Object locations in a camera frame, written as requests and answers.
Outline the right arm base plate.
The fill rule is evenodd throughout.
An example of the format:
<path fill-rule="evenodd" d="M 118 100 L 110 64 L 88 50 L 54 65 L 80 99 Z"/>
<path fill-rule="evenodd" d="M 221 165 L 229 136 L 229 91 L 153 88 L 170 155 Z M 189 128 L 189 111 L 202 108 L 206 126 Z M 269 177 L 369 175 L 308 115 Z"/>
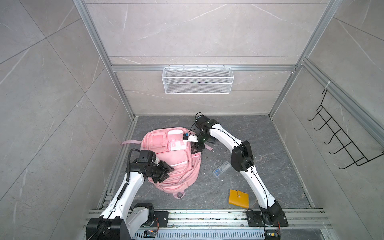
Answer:
<path fill-rule="evenodd" d="M 284 212 L 274 216 L 261 210 L 248 209 L 246 212 L 249 227 L 288 227 L 289 223 Z"/>

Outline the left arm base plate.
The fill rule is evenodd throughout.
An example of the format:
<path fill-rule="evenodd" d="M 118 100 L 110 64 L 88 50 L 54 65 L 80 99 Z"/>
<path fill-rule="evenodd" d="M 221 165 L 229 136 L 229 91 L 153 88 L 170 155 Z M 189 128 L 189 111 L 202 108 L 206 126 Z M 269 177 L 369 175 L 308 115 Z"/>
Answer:
<path fill-rule="evenodd" d="M 149 212 L 148 220 L 142 224 L 144 228 L 150 227 L 160 227 L 166 228 L 169 221 L 169 212 L 168 211 L 154 211 Z"/>

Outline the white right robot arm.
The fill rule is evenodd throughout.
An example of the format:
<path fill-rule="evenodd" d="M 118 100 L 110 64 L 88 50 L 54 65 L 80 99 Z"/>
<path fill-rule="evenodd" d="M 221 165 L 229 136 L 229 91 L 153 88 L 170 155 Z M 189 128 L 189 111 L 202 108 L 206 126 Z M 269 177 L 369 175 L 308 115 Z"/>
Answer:
<path fill-rule="evenodd" d="M 285 213 L 257 172 L 251 144 L 248 141 L 237 139 L 215 119 L 210 119 L 200 112 L 195 115 L 194 126 L 200 131 L 197 135 L 189 131 L 183 136 L 184 141 L 191 143 L 191 153 L 196 154 L 208 149 L 209 147 L 206 145 L 208 139 L 221 142 L 231 152 L 232 168 L 246 179 L 253 190 L 261 210 L 263 223 L 266 226 L 282 224 Z"/>

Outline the pink student backpack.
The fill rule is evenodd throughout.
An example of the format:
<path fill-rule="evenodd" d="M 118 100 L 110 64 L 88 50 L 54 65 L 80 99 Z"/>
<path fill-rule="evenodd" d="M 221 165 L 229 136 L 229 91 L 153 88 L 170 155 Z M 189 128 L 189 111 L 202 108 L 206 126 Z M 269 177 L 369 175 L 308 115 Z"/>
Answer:
<path fill-rule="evenodd" d="M 162 183 L 155 184 L 152 179 L 149 182 L 174 198 L 181 199 L 185 190 L 198 178 L 201 167 L 201 153 L 191 154 L 191 142 L 183 141 L 183 134 L 194 132 L 186 128 L 176 127 L 158 129 L 147 133 L 141 141 L 129 140 L 122 142 L 126 144 L 138 144 L 141 150 L 151 150 L 156 153 L 157 162 L 164 161 L 174 168 Z"/>

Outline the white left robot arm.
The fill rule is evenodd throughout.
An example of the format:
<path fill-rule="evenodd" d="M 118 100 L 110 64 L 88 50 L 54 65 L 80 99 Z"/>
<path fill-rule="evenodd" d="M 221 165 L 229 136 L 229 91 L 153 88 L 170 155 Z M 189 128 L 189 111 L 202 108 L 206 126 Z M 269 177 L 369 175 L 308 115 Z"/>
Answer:
<path fill-rule="evenodd" d="M 87 240 L 130 240 L 137 230 L 151 226 L 155 220 L 152 204 L 137 204 L 133 200 L 147 178 L 162 183 L 175 169 L 157 159 L 151 150 L 131 149 L 127 157 L 125 178 L 109 206 L 86 226 Z"/>

